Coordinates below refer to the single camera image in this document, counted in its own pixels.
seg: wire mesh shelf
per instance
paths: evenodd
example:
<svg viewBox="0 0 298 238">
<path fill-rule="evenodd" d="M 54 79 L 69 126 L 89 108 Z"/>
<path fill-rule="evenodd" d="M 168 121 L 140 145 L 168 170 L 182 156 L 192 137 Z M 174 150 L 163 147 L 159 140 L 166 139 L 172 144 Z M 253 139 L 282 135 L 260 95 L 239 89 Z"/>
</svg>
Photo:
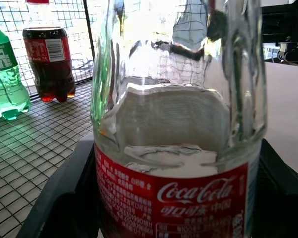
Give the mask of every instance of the wire mesh shelf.
<svg viewBox="0 0 298 238">
<path fill-rule="evenodd" d="M 47 179 L 92 132 L 90 81 L 64 103 L 41 101 L 18 120 L 0 119 L 0 238 L 16 236 Z"/>
<path fill-rule="evenodd" d="M 91 78 L 94 64 L 83 0 L 50 0 L 50 6 L 51 14 L 55 15 L 68 34 L 75 81 Z M 10 37 L 19 64 L 21 81 L 30 96 L 33 96 L 37 94 L 37 90 L 22 37 L 29 14 L 25 0 L 0 0 L 0 27 Z"/>
</svg>

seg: barcode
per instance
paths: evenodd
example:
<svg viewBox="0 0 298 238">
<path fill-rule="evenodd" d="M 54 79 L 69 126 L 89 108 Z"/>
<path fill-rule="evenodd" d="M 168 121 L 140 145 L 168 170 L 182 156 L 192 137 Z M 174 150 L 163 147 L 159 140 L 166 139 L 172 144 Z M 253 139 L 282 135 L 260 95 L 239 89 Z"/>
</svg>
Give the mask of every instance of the barcode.
<svg viewBox="0 0 298 238">
<path fill-rule="evenodd" d="M 48 49 L 50 62 L 64 60 L 63 46 L 61 39 L 45 40 Z"/>
</svg>

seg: sprite bottle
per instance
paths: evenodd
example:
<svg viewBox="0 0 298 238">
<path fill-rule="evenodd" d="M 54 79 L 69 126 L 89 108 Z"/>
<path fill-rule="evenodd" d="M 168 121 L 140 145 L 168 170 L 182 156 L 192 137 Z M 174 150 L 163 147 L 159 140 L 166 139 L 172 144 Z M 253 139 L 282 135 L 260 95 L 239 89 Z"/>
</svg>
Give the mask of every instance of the sprite bottle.
<svg viewBox="0 0 298 238">
<path fill-rule="evenodd" d="M 0 117 L 14 120 L 31 107 L 9 37 L 0 30 Z"/>
</svg>

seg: table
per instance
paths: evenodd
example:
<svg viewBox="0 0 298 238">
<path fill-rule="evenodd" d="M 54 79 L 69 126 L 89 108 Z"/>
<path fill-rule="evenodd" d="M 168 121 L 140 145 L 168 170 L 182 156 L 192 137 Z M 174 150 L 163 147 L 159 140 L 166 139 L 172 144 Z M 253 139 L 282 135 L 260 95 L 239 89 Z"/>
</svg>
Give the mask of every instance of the table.
<svg viewBox="0 0 298 238">
<path fill-rule="evenodd" d="M 298 173 L 298 67 L 266 63 L 268 130 L 265 138 Z"/>
</svg>

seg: red label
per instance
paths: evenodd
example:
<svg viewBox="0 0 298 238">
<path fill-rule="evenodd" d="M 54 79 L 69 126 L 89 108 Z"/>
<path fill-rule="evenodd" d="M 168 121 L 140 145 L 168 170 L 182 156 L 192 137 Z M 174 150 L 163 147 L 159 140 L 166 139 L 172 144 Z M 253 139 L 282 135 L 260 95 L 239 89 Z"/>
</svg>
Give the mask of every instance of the red label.
<svg viewBox="0 0 298 238">
<path fill-rule="evenodd" d="M 116 227 L 106 237 L 244 237 L 248 163 L 207 177 L 166 178 L 119 165 L 97 146 L 95 151 L 100 194 Z"/>
<path fill-rule="evenodd" d="M 30 62 L 58 62 L 70 60 L 67 37 L 60 39 L 24 39 Z"/>
</svg>

